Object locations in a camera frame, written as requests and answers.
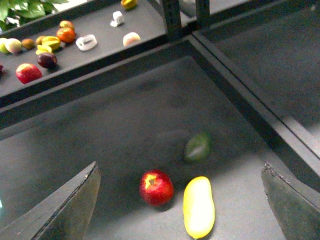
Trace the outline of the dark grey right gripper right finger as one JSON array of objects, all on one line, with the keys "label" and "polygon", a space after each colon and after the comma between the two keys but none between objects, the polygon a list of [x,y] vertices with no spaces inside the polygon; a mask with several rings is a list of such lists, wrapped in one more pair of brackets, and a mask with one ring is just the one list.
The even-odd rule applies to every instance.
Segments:
[{"label": "dark grey right gripper right finger", "polygon": [[320,238],[320,193],[284,168],[265,162],[261,179],[268,204],[287,240]]}]

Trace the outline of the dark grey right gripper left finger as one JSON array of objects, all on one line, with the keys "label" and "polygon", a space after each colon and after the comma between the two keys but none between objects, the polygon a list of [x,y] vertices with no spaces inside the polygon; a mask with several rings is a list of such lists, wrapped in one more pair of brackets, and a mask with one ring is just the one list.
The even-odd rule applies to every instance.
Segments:
[{"label": "dark grey right gripper left finger", "polygon": [[29,212],[0,231],[2,240],[82,240],[91,221],[101,173],[92,162]]}]

